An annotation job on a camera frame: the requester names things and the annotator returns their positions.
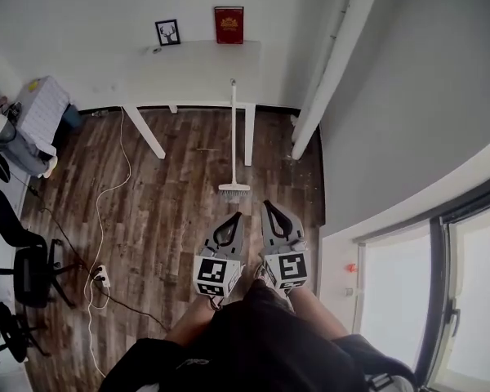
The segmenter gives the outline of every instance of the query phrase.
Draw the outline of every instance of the black cable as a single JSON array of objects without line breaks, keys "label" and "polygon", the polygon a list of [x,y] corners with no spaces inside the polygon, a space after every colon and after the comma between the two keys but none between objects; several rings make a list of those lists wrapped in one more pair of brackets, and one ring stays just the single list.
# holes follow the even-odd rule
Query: black cable
[{"label": "black cable", "polygon": [[215,310],[215,311],[222,310],[223,306],[221,306],[221,302],[223,302],[223,298],[221,298],[221,301],[219,304],[216,304],[214,302],[214,298],[215,298],[215,296],[209,296],[209,301],[211,303],[212,310]]},{"label": "black cable", "polygon": [[[43,211],[48,211],[49,214],[51,215],[51,219],[55,222],[56,226],[58,226],[58,229],[60,230],[60,232],[62,233],[62,235],[64,235],[64,238],[65,238],[65,241],[67,241],[67,244],[71,247],[71,250],[73,250],[73,253],[74,255],[80,260],[80,264],[83,266],[83,269],[86,270],[89,275],[94,279],[94,275],[91,273],[91,270],[88,268],[87,266],[87,263],[85,262],[85,260],[78,254],[78,252],[76,251],[76,249],[74,248],[73,244],[69,241],[69,238],[67,237],[67,234],[65,233],[64,229],[62,228],[62,226],[60,225],[60,223],[56,220],[56,218],[54,217],[53,213],[52,213],[52,210],[49,209],[48,207],[46,207],[46,204],[45,202],[43,201],[43,199],[40,197],[40,194],[38,193],[38,191],[33,187],[33,186],[30,186],[30,185],[27,185],[25,184],[21,179],[19,179],[17,176],[15,176],[14,173],[11,173],[13,175],[13,177],[15,177],[22,185],[24,185],[29,192],[31,192],[31,194],[37,198],[40,203],[43,205],[43,208],[40,209],[40,212],[43,212]],[[96,289],[98,289],[98,291],[104,295],[104,296],[107,296],[108,298],[110,298],[110,300],[112,302],[115,302],[121,306],[124,306],[125,308],[127,308],[128,310],[131,310],[133,312],[136,312],[137,314],[140,314],[140,315],[145,315],[145,316],[148,316],[150,318],[152,318],[154,321],[156,321],[156,323],[158,323],[158,325],[160,327],[163,328],[163,330],[165,332],[168,332],[169,330],[167,328],[165,328],[165,325],[163,325],[163,323],[161,321],[159,321],[157,318],[155,318],[152,314],[149,314],[147,312],[143,312],[141,310],[135,310],[134,308],[132,308],[131,306],[119,301],[118,299],[115,299],[113,298],[110,294],[108,295],[107,293],[105,293],[104,291],[101,290],[101,288],[96,284],[96,283],[93,283],[94,286],[96,287]]]}]

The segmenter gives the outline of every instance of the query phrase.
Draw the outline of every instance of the person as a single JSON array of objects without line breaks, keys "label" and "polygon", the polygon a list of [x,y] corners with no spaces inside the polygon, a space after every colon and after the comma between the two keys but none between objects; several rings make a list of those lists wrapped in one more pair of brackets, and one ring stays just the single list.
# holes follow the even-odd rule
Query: person
[{"label": "person", "polygon": [[369,375],[386,373],[415,383],[404,364],[350,335],[307,287],[288,299],[293,311],[267,287],[262,264],[242,301],[215,312],[199,296],[164,340],[138,340],[100,392],[365,391]]},{"label": "person", "polygon": [[[5,96],[0,98],[0,110],[7,103]],[[27,174],[49,178],[58,163],[56,156],[48,161],[38,156],[38,149],[30,144],[19,132],[7,116],[0,113],[0,152]]]}]

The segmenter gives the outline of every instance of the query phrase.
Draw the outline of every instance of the red book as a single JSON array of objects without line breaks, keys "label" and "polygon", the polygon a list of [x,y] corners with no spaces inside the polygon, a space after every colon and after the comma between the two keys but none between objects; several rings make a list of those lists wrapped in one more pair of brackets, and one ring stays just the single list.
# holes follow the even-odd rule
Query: red book
[{"label": "red book", "polygon": [[216,41],[243,43],[243,7],[214,7]]}]

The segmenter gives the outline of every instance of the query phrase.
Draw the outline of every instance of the broom handle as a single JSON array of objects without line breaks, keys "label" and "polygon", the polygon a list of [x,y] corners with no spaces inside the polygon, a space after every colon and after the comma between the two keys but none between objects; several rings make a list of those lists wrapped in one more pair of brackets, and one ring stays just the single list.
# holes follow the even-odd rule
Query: broom handle
[{"label": "broom handle", "polygon": [[231,114],[232,114],[232,183],[236,184],[236,80],[230,80],[232,86]]}]

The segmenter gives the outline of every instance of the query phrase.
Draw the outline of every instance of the white cable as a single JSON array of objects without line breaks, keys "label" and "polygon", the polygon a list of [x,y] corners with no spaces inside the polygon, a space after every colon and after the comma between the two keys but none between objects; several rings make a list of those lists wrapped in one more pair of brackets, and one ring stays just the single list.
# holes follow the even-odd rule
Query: white cable
[{"label": "white cable", "polygon": [[[110,192],[111,190],[115,190],[115,189],[118,189],[118,188],[122,187],[131,178],[131,162],[129,161],[129,158],[127,157],[127,154],[125,154],[125,149],[123,148],[123,143],[122,143],[123,119],[125,118],[124,112],[125,112],[125,109],[122,108],[122,123],[120,123],[120,146],[122,147],[123,156],[125,157],[125,159],[127,161],[127,165],[129,166],[129,174],[127,175],[127,178],[123,181],[123,183],[121,183],[119,185],[116,185],[116,186],[113,186],[113,187],[111,187],[109,189],[104,190],[96,198],[96,214],[98,215],[98,222],[100,223],[101,238],[100,238],[100,246],[98,247],[98,252],[96,253],[95,260],[92,262],[91,271],[93,271],[95,269],[95,264],[98,261],[98,257],[100,256],[101,246],[104,243],[104,226],[101,224],[100,209],[98,209],[98,201],[100,200],[100,198],[101,198],[101,196],[103,194],[105,194],[107,192]],[[90,275],[88,274],[87,275],[87,280],[86,280],[85,284],[83,285],[83,295],[85,296],[86,299],[87,299],[86,288],[87,288],[87,282],[89,282],[89,276]]]},{"label": "white cable", "polygon": [[89,283],[89,288],[91,289],[91,300],[89,301],[89,306],[87,307],[87,313],[89,314],[89,325],[87,326],[87,329],[89,330],[89,350],[91,351],[91,356],[92,356],[92,362],[95,364],[96,370],[100,372],[100,374],[105,378],[104,373],[100,370],[98,367],[98,363],[96,362],[96,357],[94,351],[92,351],[92,332],[91,332],[91,323],[92,323],[92,315],[91,315],[91,305],[92,305],[92,283],[95,281],[95,279],[91,279],[91,283]]},{"label": "white cable", "polygon": [[[123,157],[125,157],[125,160],[127,161],[127,165],[129,166],[129,174],[127,175],[127,178],[123,181],[123,183],[121,183],[119,185],[116,185],[116,186],[113,186],[113,187],[111,187],[109,189],[104,190],[96,198],[96,214],[98,215],[98,222],[100,223],[101,238],[100,238],[100,246],[98,246],[98,252],[96,252],[95,260],[92,262],[91,271],[94,271],[94,269],[95,269],[95,264],[98,261],[98,257],[100,256],[101,246],[104,243],[104,226],[101,224],[100,209],[98,208],[98,202],[100,201],[100,198],[101,198],[101,196],[103,194],[105,194],[107,192],[110,192],[111,190],[115,190],[115,189],[118,189],[118,188],[122,187],[131,178],[131,162],[129,161],[129,158],[127,157],[127,154],[125,153],[125,149],[123,148],[123,141],[122,141],[122,136],[123,136],[123,119],[124,118],[125,118],[125,110],[124,110],[124,108],[122,108],[122,122],[120,123],[120,146],[122,147]],[[83,295],[85,296],[86,299],[87,299],[86,288],[87,288],[87,282],[89,282],[89,276],[90,276],[90,274],[87,275],[87,280],[86,280],[85,284],[83,285]],[[92,304],[92,300],[93,300],[92,284],[93,284],[94,281],[95,281],[95,279],[91,278],[91,282],[89,283],[89,289],[91,290],[91,299],[89,300],[89,305],[87,306],[87,313],[89,314],[89,325],[88,325],[88,329],[89,329],[89,350],[91,351],[92,361],[95,364],[96,370],[98,370],[98,372],[100,372],[100,374],[103,377],[105,377],[105,374],[98,367],[98,363],[96,362],[95,354],[94,354],[94,352],[92,350],[92,332],[91,332],[92,315],[91,315],[91,307],[96,308],[97,310],[104,309],[107,306],[107,304],[109,303],[109,299],[110,299],[111,293],[110,293],[109,288],[107,287],[107,301],[105,301],[104,305],[101,306],[100,308],[98,308],[97,306],[94,306]]]}]

